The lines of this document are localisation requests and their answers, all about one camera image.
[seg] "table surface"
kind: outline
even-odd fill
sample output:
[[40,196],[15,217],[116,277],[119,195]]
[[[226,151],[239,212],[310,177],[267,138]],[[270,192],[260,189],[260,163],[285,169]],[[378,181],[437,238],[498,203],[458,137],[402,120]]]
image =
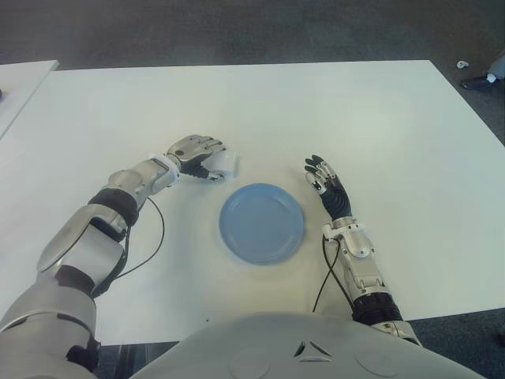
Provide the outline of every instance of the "table surface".
[[0,138],[57,61],[14,63],[0,66]]
[[[24,153],[0,170],[0,313],[29,286],[43,247],[107,182],[190,133],[238,152],[223,184],[184,178],[155,196],[158,255],[97,299],[104,344],[180,340],[208,323],[267,310],[309,311],[326,273],[323,206],[303,176],[322,155],[405,319],[505,305],[505,149],[428,61],[58,71],[7,135]],[[305,218],[295,254],[272,266],[236,258],[218,216],[238,188],[287,190]],[[147,204],[129,262],[160,224]],[[329,282],[319,312],[349,318]]]

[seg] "shoe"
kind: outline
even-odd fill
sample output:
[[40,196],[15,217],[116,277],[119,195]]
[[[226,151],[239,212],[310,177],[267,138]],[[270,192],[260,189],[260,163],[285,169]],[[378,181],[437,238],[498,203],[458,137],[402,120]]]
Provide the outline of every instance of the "shoe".
[[488,81],[487,77],[473,77],[461,82],[461,86],[465,89],[486,89],[491,88],[496,83]]

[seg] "desk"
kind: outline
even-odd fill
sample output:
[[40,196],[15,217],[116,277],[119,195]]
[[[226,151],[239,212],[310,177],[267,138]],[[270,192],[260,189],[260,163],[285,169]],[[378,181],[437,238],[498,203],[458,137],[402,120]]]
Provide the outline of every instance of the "desk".
[[14,63],[0,66],[0,138],[9,128],[47,73],[58,66],[57,61]]
[[[368,225],[405,319],[505,305],[503,146],[430,62],[342,62],[50,73],[9,131],[25,153],[0,171],[0,313],[109,174],[190,133],[238,152],[238,176],[184,178],[155,196],[165,242],[97,299],[104,344],[181,340],[242,313],[309,311],[326,273],[328,221],[303,176],[313,153],[336,169]],[[224,201],[254,182],[287,190],[304,213],[302,243],[277,265],[240,261],[219,237]],[[146,204],[127,268],[159,233]],[[331,282],[319,307],[350,317]]]

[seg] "black cable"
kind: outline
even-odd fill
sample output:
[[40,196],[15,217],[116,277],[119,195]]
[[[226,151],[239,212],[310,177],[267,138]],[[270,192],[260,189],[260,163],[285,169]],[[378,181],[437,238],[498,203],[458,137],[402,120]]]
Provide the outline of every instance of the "black cable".
[[320,292],[319,294],[317,295],[317,299],[316,299],[316,304],[314,305],[314,308],[312,309],[312,311],[314,312],[316,310],[316,305],[317,305],[317,302],[319,300],[319,297],[320,297],[320,294],[323,290],[323,287],[324,287],[324,284],[326,283],[327,281],[327,278],[329,277],[330,274],[333,275],[333,279],[335,279],[335,282],[337,282],[338,286],[340,287],[340,290],[342,291],[342,293],[344,294],[347,302],[349,303],[349,306],[350,308],[353,310],[354,309],[354,304],[353,302],[351,301],[349,295],[347,294],[346,290],[344,289],[344,286],[342,285],[342,283],[340,283],[340,280],[339,278],[337,277],[337,275],[335,274],[335,272],[333,271],[333,267],[335,265],[335,262],[337,261],[337,258],[339,257],[339,252],[340,252],[340,241],[337,240],[337,242],[339,243],[339,247],[337,249],[337,254],[335,256],[335,259],[333,260],[333,263],[330,264],[330,260],[328,259],[328,255],[326,253],[326,245],[325,245],[325,241],[326,239],[324,238],[323,236],[323,240],[322,240],[322,245],[323,245],[323,256],[324,256],[324,260],[326,261],[326,265],[328,267],[328,274],[326,275],[326,278],[325,280],[323,281],[323,284],[321,285],[321,288],[320,288]]
[[[337,255],[335,255],[335,259],[333,260],[333,263],[331,264],[331,269],[333,269],[333,266],[335,266],[335,263],[337,263],[337,258],[339,258],[339,252],[340,252],[340,241],[337,241],[339,243],[339,247],[337,247]],[[328,274],[326,274],[326,277],[323,280],[323,283],[321,284],[321,287],[319,289],[319,292],[317,293],[316,297],[316,302],[314,302],[314,307],[312,308],[312,313],[316,312],[316,307],[317,303],[319,302],[319,297],[321,296],[321,292],[323,292],[324,286],[326,285],[326,282],[328,278],[330,277],[330,270],[328,270]]]
[[[165,239],[165,219],[163,218],[163,214],[159,210],[158,205],[156,205],[156,203],[150,197],[148,197],[148,200],[155,206],[156,210],[158,211],[159,218],[161,219],[162,233],[161,233],[161,238],[159,239],[158,247],[156,247],[155,252],[153,254],[151,254],[151,256],[148,259],[146,259],[143,262],[140,262],[137,266],[131,268],[130,270],[128,270],[126,272],[123,272],[121,275],[116,276],[116,279],[114,279],[114,280],[117,280],[117,279],[121,278],[122,276],[125,276],[126,274],[130,274],[132,271],[135,271],[139,267],[141,267],[141,266],[145,265],[146,263],[148,263],[159,252],[159,249],[161,248],[161,245],[163,244],[163,239]],[[131,227],[128,227],[128,230],[126,232],[126,239],[125,239],[125,255],[126,255],[127,258],[128,258],[128,250],[129,250],[129,234],[130,234],[130,231],[131,231]]]

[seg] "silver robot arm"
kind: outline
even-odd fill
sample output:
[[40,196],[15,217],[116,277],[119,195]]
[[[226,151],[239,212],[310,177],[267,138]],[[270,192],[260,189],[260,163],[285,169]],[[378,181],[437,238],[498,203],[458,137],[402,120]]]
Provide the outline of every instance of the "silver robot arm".
[[338,243],[346,293],[353,319],[421,345],[405,322],[374,260],[376,248],[365,233],[365,225],[353,217],[350,201],[335,171],[319,156],[306,160],[305,178],[321,196],[332,222],[323,226],[325,239]]
[[120,245],[147,197],[175,184],[180,173],[216,181],[222,176],[201,163],[224,150],[210,137],[189,136],[163,156],[150,156],[116,172],[46,246],[36,282],[0,321],[0,378],[94,377],[94,298],[125,267]]

